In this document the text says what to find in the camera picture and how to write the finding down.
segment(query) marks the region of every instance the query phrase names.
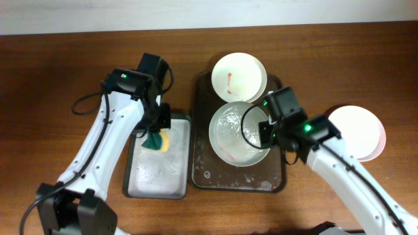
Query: brown tray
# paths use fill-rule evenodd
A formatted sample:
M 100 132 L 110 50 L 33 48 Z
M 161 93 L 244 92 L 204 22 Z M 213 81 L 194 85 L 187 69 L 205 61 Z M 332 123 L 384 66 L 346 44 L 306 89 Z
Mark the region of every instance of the brown tray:
M 197 78 L 195 104 L 192 115 L 191 158 L 189 183 L 199 189 L 278 193 L 286 185 L 286 166 L 280 149 L 272 148 L 267 156 L 253 166 L 237 167 L 220 159 L 209 142 L 209 123 L 215 112 L 224 104 L 212 86 L 210 72 Z M 268 91 L 281 87 L 279 78 L 268 74 L 265 96 Z

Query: yellow sponge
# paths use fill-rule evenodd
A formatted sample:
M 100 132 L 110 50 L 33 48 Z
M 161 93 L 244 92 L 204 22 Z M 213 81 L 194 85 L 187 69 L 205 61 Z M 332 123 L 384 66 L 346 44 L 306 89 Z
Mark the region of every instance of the yellow sponge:
M 164 130 L 149 132 L 147 139 L 142 143 L 142 147 L 158 152 L 167 152 L 170 147 L 169 135 Z

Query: green led light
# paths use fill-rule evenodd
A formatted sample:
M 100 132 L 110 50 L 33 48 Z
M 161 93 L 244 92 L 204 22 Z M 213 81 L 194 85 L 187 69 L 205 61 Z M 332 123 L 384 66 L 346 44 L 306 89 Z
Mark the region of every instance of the green led light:
M 305 125 L 304 130 L 305 130 L 306 132 L 310 131 L 311 129 L 312 129 L 312 127 L 311 127 L 310 125 Z

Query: tray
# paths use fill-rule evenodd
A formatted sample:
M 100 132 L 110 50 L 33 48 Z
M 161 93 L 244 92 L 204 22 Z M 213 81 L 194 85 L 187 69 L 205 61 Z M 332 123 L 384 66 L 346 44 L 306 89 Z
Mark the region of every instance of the tray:
M 267 78 L 266 90 L 261 97 L 281 87 L 276 76 L 268 74 Z M 271 149 L 261 162 L 247 167 L 230 165 L 216 155 L 209 142 L 209 123 L 216 110 L 226 102 L 215 93 L 210 72 L 200 74 L 196 83 L 189 183 L 199 189 L 264 193 L 283 190 L 286 185 L 286 166 L 279 148 Z
M 170 147 L 158 153 L 141 147 L 147 135 L 133 134 L 129 145 L 123 193 L 133 198 L 181 199 L 187 191 L 191 120 L 184 114 L 171 114 L 167 130 Z

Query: red stain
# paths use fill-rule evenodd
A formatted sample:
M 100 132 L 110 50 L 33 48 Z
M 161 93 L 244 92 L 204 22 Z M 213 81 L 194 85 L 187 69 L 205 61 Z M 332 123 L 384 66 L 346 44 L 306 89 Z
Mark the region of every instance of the red stain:
M 228 73 L 228 86 L 229 86 L 229 83 L 231 82 L 232 76 L 233 76 L 232 73 Z
M 228 86 L 231 82 L 231 78 L 233 77 L 233 74 L 231 72 L 228 73 Z

